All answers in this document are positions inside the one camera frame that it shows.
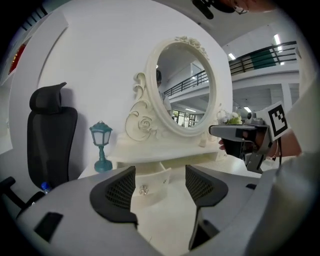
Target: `chair headrest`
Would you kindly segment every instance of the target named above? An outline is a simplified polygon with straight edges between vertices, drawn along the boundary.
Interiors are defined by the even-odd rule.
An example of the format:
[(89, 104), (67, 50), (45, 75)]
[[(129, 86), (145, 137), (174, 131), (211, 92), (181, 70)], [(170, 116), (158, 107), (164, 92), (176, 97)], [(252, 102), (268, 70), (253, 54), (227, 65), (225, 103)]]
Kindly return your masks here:
[(37, 89), (30, 98), (30, 109), (37, 114), (57, 114), (62, 110), (60, 90), (67, 83)]

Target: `water bottle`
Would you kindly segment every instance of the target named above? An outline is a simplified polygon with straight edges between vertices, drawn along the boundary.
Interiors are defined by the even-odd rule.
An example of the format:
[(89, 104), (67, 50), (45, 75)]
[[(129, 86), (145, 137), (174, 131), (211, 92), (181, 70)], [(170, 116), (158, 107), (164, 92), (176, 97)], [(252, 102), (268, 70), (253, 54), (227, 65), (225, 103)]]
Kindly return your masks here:
[(49, 184), (47, 182), (43, 182), (41, 184), (41, 188), (45, 194), (48, 194), (51, 191), (51, 187), (49, 186)]

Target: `oval mirror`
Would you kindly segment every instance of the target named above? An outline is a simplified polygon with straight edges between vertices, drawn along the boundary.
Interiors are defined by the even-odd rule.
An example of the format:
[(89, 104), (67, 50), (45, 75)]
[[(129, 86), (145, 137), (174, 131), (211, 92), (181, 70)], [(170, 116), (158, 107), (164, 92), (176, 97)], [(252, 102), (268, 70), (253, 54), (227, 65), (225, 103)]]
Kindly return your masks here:
[(190, 128), (203, 119), (210, 99), (210, 82), (198, 58), (183, 44), (170, 44), (156, 65), (159, 97), (177, 125)]

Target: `teal lamp figurine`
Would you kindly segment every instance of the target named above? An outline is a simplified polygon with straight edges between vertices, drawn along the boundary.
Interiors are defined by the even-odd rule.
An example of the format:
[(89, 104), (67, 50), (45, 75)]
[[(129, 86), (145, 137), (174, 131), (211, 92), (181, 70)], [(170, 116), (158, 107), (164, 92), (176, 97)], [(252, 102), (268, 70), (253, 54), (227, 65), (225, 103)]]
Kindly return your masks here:
[(112, 129), (101, 120), (89, 129), (94, 145), (99, 147), (99, 160), (95, 162), (94, 169), (98, 173), (112, 170), (112, 163), (106, 159), (104, 152), (104, 146), (109, 143)]

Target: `railing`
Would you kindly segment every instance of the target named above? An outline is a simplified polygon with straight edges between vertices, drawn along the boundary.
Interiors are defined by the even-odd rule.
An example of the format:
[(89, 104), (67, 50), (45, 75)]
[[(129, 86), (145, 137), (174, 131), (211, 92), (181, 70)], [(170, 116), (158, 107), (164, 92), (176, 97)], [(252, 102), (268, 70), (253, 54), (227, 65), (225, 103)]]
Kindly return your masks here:
[(231, 60), (229, 61), (231, 75), (296, 61), (296, 47), (296, 41), (284, 42)]
[[(229, 61), (231, 75), (296, 61), (296, 47), (296, 41), (284, 42), (255, 50), (238, 57), (235, 60), (231, 60)], [(183, 90), (191, 87), (196, 87), (207, 81), (207, 73), (205, 70), (203, 70), (166, 90), (164, 94), (167, 96), (172, 96), (176, 93), (182, 92)]]
[(208, 76), (205, 70), (187, 78), (186, 80), (183, 80), (182, 82), (178, 83), (177, 85), (171, 87), (169, 90), (166, 90), (164, 92), (167, 96), (172, 96), (178, 92), (182, 92), (183, 90), (186, 90), (191, 87), (196, 87), (200, 84), (205, 83), (208, 81)]
[(45, 8), (41, 5), (39, 8), (35, 9), (31, 15), (26, 18), (25, 22), (21, 25), (21, 27), (27, 31), (30, 29), (35, 23), (37, 23), (40, 19), (46, 16), (48, 13)]

